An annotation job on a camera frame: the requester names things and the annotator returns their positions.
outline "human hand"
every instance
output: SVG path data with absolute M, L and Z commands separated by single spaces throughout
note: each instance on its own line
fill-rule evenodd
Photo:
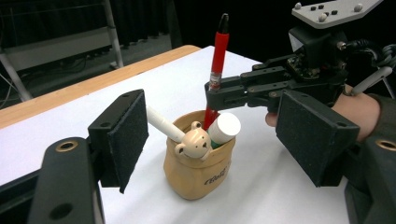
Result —
M 332 109 L 346 119 L 361 127 L 357 141 L 364 140 L 375 128 L 379 118 L 380 106 L 377 100 L 367 94 L 361 93 L 356 96 L 340 94 Z M 277 113 L 267 113 L 265 122 L 270 127 L 275 127 Z

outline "red pen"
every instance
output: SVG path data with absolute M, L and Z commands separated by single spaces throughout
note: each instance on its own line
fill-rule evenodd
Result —
M 229 16 L 224 13 L 221 16 L 219 23 L 219 29 L 216 32 L 215 37 L 215 52 L 213 54 L 212 70 L 209 79 L 209 90 L 215 91 L 220 88 L 221 74 L 224 66 L 225 51 L 227 50 L 228 40 L 230 34 L 228 32 L 228 20 Z M 217 110 L 211 109 L 208 105 L 206 106 L 204 130 L 207 130 L 209 126 L 215 121 L 219 113 Z

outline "pen holder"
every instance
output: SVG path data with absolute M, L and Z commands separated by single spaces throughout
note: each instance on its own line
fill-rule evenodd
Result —
M 182 116 L 174 124 L 186 133 L 194 121 L 203 123 L 204 119 L 205 111 L 202 110 Z M 176 154 L 177 144 L 167 138 L 163 169 L 170 186 L 178 195 L 188 200 L 199 199 L 222 183 L 230 169 L 235 138 L 210 151 L 204 161 Z

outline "bolt hole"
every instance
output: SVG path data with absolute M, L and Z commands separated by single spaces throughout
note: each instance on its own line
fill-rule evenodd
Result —
M 55 150 L 58 152 L 67 152 L 75 149 L 77 146 L 78 146 L 78 142 L 73 140 L 73 141 L 61 143 L 55 148 Z
M 59 220 L 67 217 L 73 210 L 73 206 L 70 203 L 63 203 L 56 206 L 49 214 L 49 217 L 53 220 Z
M 69 149 L 73 146 L 74 144 L 71 142 L 67 142 L 61 145 L 61 149 Z
M 393 142 L 385 141 L 385 140 L 378 140 L 378 141 L 376 141 L 376 144 L 384 149 L 387 149 L 390 151 L 396 151 L 396 145 Z
M 110 123 L 109 123 L 109 122 L 101 123 L 100 126 L 101 126 L 102 128 L 105 128 L 105 127 L 110 126 Z
M 347 125 L 345 124 L 345 123 L 343 123 L 343 122 L 337 122 L 337 125 L 338 126 L 341 126 L 341 127 L 346 127 Z

